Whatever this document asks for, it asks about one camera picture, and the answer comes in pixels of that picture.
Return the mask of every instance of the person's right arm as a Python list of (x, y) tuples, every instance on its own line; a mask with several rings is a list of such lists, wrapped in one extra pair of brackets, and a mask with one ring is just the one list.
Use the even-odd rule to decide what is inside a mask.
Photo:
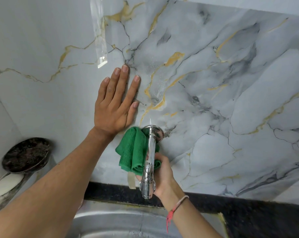
[[(154, 194), (169, 212), (185, 193), (174, 179), (168, 158), (156, 153), (155, 159), (160, 160), (162, 166), (154, 172)], [(173, 221), (183, 238), (222, 238), (187, 198), (174, 212)]]

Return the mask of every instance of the person's left hand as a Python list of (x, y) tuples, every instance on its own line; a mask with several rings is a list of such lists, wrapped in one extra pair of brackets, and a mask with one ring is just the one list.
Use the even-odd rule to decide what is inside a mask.
[(96, 129), (104, 131), (110, 137), (114, 137), (133, 122), (138, 102), (133, 102), (140, 77), (135, 76), (124, 98), (125, 86), (128, 80), (129, 68), (123, 65), (116, 68), (110, 78), (105, 78), (99, 89), (95, 104), (94, 125)]

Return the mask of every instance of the forearm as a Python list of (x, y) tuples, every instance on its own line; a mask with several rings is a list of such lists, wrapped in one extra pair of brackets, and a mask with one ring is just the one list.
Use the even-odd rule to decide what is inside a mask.
[(0, 237), (64, 237), (110, 141), (103, 132), (90, 131), (62, 162), (0, 212)]
[[(185, 196), (175, 180), (166, 188), (161, 197), (164, 207), (171, 211)], [(173, 221), (183, 238), (221, 238), (215, 229), (203, 218), (189, 199), (185, 199), (173, 215)]]

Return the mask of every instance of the faucet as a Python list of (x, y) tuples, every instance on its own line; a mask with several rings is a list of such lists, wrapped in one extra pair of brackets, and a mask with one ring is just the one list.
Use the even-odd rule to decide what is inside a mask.
[(150, 199), (156, 189), (156, 184), (154, 181), (154, 160), (155, 160), (155, 146), (156, 143), (162, 141), (164, 138), (164, 132), (160, 127), (155, 125), (148, 125), (142, 128), (143, 133), (147, 135), (148, 150), (144, 161), (144, 169), (142, 181), (139, 184), (140, 191), (144, 199)]

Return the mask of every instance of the hand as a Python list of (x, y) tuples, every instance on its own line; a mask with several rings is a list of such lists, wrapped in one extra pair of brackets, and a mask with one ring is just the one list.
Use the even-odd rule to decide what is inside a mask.
[[(169, 159), (160, 153), (155, 153), (155, 160), (160, 160), (162, 165), (160, 168), (154, 171), (154, 181), (156, 183), (156, 190), (154, 194), (162, 200), (164, 192), (171, 189), (176, 182), (174, 180), (173, 171), (171, 169)], [(136, 176), (136, 178), (141, 181), (142, 176)]]
[(116, 68), (110, 78), (105, 78), (99, 88), (95, 104), (94, 125), (95, 129), (104, 131), (111, 138), (130, 126), (133, 122), (138, 102), (133, 102), (140, 77), (135, 76), (125, 99), (121, 102), (128, 80), (129, 68), (123, 65), (122, 69)]

